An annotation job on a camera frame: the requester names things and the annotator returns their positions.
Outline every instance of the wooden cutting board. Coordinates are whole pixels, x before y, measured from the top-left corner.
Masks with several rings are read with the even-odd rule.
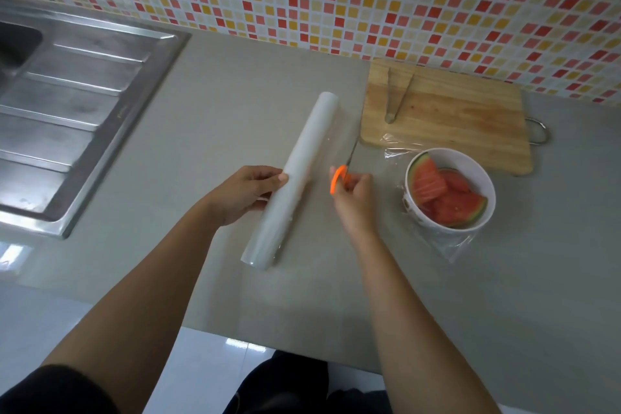
[[[384,120],[388,68],[394,101],[399,101],[409,84],[392,125]],[[483,167],[515,175],[533,170],[518,87],[386,59],[371,63],[360,140],[418,151],[450,147]]]

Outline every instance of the black sleeve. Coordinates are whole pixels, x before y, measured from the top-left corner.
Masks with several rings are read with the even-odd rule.
[[[81,373],[62,365],[39,367],[0,396],[0,414],[119,414],[111,397]]]

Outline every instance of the floor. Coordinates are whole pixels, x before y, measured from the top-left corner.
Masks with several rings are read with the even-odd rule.
[[[89,305],[0,282],[0,393],[38,366]],[[182,328],[147,414],[219,414],[237,386],[274,353],[268,347]],[[330,392],[384,389],[380,375],[329,364]],[[531,414],[501,406],[503,414]]]

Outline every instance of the white bowl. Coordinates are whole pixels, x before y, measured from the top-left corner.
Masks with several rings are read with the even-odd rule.
[[[467,228],[447,228],[434,222],[432,219],[425,216],[420,208],[414,203],[412,193],[410,191],[410,184],[408,183],[408,172],[412,164],[422,154],[428,152],[432,161],[438,167],[442,169],[448,167],[450,169],[459,170],[466,180],[470,183],[472,191],[487,198],[487,206],[482,215],[478,219],[471,223]],[[405,191],[403,194],[403,204],[405,205],[408,213],[422,226],[430,228],[432,230],[441,231],[446,234],[470,234],[477,230],[480,230],[485,226],[486,222],[492,217],[494,209],[496,208],[496,191],[494,190],[494,184],[489,178],[489,175],[483,167],[481,167],[477,161],[468,157],[462,152],[455,151],[454,149],[447,149],[446,147],[434,147],[426,151],[419,152],[414,159],[410,161],[408,168],[406,169],[405,177]]]

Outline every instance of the forearm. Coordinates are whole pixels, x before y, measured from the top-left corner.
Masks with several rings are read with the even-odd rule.
[[[216,229],[203,199],[43,364],[75,368],[111,395],[121,412],[141,412],[175,344]]]
[[[394,412],[499,412],[380,238],[363,237],[356,248]]]

